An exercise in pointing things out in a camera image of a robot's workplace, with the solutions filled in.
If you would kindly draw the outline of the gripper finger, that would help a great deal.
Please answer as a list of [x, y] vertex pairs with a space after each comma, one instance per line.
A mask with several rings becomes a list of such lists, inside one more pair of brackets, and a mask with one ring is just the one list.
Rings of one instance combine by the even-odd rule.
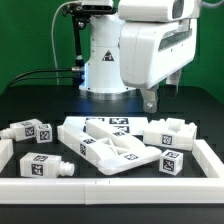
[[178, 86], [182, 70], [177, 70], [172, 75], [168, 76], [166, 79], [165, 90], [166, 94], [170, 97], [175, 97], [178, 93]]
[[143, 109], [147, 113], [155, 113], [157, 111], [157, 87], [154, 86], [150, 89], [141, 89], [140, 90], [143, 98]]

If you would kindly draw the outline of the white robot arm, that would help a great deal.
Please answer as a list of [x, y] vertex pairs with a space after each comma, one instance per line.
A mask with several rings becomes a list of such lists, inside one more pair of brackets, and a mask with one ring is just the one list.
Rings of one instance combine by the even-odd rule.
[[81, 92], [113, 100], [138, 89], [144, 110], [154, 113], [159, 83], [176, 95], [182, 68], [194, 58], [200, 3], [120, 0], [113, 15], [99, 15], [93, 9], [111, 0], [83, 0], [91, 18], [91, 56]]

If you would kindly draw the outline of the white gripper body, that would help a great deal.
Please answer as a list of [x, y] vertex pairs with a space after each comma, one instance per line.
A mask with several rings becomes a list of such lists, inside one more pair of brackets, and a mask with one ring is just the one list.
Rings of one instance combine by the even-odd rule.
[[197, 20], [181, 23], [126, 22], [120, 34], [120, 75], [126, 86], [150, 89], [190, 63], [195, 55]]

